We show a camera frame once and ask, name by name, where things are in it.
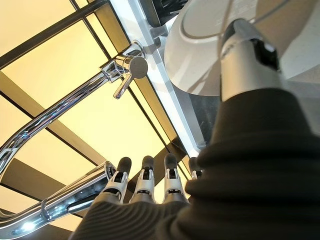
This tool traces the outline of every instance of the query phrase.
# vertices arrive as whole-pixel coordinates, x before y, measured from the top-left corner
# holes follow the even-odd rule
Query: faucet lever
[[[122,81],[121,85],[118,87],[118,89],[114,93],[114,97],[116,99],[121,98],[121,96],[125,93],[125,90],[129,87],[130,83],[132,82],[134,78],[132,77],[131,73],[128,73],[124,80]]]
[[[133,79],[142,79],[147,76],[148,64],[142,56],[123,56],[115,58],[115,62],[124,68],[124,80],[114,93],[116,99],[121,98]]]

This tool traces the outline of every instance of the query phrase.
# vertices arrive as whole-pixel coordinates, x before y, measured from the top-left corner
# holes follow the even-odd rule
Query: faucet handle
[[[113,95],[116,99],[121,98],[133,79],[142,79],[147,75],[148,72],[147,61],[141,56],[126,57],[124,60],[121,60],[121,66],[127,69],[128,72],[126,73],[121,85]]]
[[[118,89],[115,91],[114,93],[114,97],[116,99],[119,99],[121,98],[121,96],[124,94],[125,90],[129,87],[130,83],[132,82],[133,80],[133,76],[131,73],[128,73],[124,80],[122,81],[121,85],[118,87]]]

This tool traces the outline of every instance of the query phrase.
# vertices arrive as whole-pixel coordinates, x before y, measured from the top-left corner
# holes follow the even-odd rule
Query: dark sweater sleeve
[[[320,239],[320,140],[295,97],[259,89],[221,104],[192,203],[156,228],[168,239]]]

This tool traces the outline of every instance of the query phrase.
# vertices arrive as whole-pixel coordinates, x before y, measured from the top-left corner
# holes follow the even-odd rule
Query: chrome faucet
[[[102,66],[98,74],[12,135],[0,148],[0,181],[14,155],[30,138],[103,84],[124,78],[114,93],[114,97],[119,99],[133,79],[145,77],[148,71],[146,57],[143,47],[138,42],[132,43]],[[7,215],[0,211],[0,239],[22,237],[67,214],[88,208],[115,171],[115,167],[106,161],[77,181],[20,213]]]

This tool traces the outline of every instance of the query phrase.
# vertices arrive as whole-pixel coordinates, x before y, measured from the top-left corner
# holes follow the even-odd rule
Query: ribbed fabric
[[[94,204],[71,240],[155,240],[157,223],[189,204],[170,202],[152,204],[136,202],[117,205],[109,202]]]

